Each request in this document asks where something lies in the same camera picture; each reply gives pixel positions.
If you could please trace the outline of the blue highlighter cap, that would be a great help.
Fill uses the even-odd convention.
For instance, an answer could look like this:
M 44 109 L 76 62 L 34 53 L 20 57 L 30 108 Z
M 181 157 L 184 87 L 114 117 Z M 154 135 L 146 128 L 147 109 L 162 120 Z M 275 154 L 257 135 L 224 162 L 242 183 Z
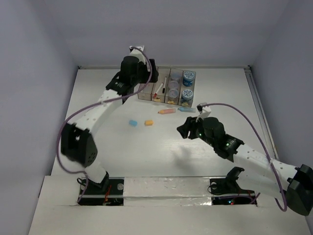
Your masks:
M 137 126 L 137 121 L 135 121 L 135 120 L 129 120 L 129 125 L 130 125 L 130 126 L 133 126 L 133 127 L 136 127 L 136 126 Z

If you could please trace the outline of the red whiteboard marker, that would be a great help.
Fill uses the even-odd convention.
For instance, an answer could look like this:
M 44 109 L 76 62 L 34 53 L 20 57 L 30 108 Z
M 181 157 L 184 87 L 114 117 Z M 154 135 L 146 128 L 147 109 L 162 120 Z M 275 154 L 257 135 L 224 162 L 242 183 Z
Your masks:
M 158 87 L 158 89 L 155 91 L 154 95 L 153 95 L 153 99 L 156 98 L 156 96 L 158 95 L 158 92 L 162 89 L 163 87 L 163 82 L 160 84 L 160 86 Z

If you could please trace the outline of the orange highlighter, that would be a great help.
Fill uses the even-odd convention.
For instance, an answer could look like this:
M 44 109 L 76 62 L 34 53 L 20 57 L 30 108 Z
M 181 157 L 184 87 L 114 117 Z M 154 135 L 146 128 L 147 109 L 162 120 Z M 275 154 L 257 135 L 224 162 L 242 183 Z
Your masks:
M 173 114 L 176 112 L 176 109 L 175 108 L 172 108 L 172 109 L 163 109 L 163 110 L 160 110 L 158 111 L 159 114 L 161 115 L 166 115 L 166 114 Z

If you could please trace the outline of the blue paint jar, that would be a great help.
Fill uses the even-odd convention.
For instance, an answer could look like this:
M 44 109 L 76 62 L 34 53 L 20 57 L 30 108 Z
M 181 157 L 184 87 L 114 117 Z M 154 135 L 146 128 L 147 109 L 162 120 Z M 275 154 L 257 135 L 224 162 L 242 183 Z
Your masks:
M 182 102 L 191 101 L 194 97 L 194 92 L 191 89 L 184 89 L 181 93 Z
M 196 78 L 196 73 L 194 71 L 184 71 L 183 72 L 183 85 L 186 87 L 190 87 L 193 85 L 194 80 Z

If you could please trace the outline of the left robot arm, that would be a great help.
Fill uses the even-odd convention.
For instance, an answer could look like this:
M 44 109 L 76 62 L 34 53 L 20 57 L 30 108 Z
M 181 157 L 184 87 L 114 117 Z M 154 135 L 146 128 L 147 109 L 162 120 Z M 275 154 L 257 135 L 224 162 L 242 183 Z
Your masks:
M 135 94 L 134 88 L 138 84 L 156 83 L 157 79 L 154 59 L 146 59 L 141 54 L 128 55 L 98 101 L 85 107 L 86 113 L 73 124 L 64 123 L 58 135 L 57 154 L 63 154 L 83 168 L 81 173 L 85 178 L 79 182 L 84 187 L 91 186 L 97 193 L 108 189 L 109 174 L 96 159 L 96 132 L 111 113 Z

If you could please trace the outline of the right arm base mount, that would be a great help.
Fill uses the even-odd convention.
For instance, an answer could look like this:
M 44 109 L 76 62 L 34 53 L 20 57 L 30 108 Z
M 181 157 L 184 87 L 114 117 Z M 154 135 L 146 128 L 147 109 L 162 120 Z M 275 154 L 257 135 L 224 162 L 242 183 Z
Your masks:
M 210 179 L 207 191 L 211 194 L 212 205 L 257 205 L 257 195 L 254 191 L 241 189 L 237 184 L 241 167 L 234 167 L 223 178 Z

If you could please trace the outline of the paperclip jar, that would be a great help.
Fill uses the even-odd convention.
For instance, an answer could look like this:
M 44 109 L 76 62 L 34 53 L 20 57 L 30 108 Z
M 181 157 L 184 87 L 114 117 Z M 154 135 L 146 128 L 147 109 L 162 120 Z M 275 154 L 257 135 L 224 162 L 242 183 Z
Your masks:
M 177 89 L 170 89 L 168 91 L 168 97 L 170 97 L 170 98 L 177 98 L 178 95 L 179 95 L 179 92 Z
M 177 90 L 179 88 L 179 83 L 175 80 L 171 80 L 169 83 L 168 83 L 168 88 L 171 90 L 171 89 L 174 89 L 174 90 Z

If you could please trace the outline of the black whiteboard marker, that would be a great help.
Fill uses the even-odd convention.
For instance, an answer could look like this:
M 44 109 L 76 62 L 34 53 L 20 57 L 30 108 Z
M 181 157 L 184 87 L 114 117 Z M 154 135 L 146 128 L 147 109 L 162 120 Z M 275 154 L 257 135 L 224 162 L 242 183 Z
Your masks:
M 164 82 L 163 82 L 163 87 L 162 87 L 162 93 L 163 93 L 163 94 L 165 93 L 165 90 L 166 90 L 167 80 L 168 80 L 168 77 L 165 76 L 165 77 L 164 77 Z

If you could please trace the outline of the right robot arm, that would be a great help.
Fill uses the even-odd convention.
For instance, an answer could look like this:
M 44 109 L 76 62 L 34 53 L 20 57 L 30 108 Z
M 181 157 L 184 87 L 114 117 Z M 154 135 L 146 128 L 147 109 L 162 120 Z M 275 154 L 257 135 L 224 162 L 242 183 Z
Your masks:
M 297 214 L 308 216 L 313 208 L 313 170 L 303 164 L 293 166 L 248 146 L 227 134 L 217 118 L 188 117 L 177 127 L 184 139 L 201 139 L 221 158 L 235 165 L 237 171 L 225 180 L 226 188 L 236 192 L 240 188 L 285 198 L 287 207 Z

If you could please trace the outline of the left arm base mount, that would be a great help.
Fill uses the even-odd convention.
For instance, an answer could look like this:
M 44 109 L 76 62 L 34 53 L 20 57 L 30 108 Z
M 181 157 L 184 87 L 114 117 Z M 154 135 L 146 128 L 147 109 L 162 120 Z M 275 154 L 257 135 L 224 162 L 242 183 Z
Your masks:
M 85 178 L 77 178 L 80 184 L 78 202 L 80 206 L 123 206 L 124 205 L 124 180 L 122 177 L 109 178 L 104 189 L 98 187 L 94 182 L 89 181 L 85 193 Z

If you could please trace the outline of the blue highlighter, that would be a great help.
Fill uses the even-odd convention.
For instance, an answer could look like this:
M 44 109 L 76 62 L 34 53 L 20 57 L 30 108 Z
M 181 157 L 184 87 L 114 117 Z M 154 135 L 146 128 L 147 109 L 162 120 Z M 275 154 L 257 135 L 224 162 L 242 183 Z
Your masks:
M 181 112 L 186 112 L 186 113 L 195 113 L 196 112 L 196 109 L 191 108 L 191 107 L 179 107 L 178 110 Z

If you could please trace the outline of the yellow highlighter cap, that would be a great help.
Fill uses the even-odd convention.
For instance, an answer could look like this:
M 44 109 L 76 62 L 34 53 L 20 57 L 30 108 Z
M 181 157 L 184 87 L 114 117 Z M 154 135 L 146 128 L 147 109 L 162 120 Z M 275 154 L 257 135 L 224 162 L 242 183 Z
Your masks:
M 144 125 L 145 126 L 152 126 L 154 124 L 153 120 L 145 120 Z

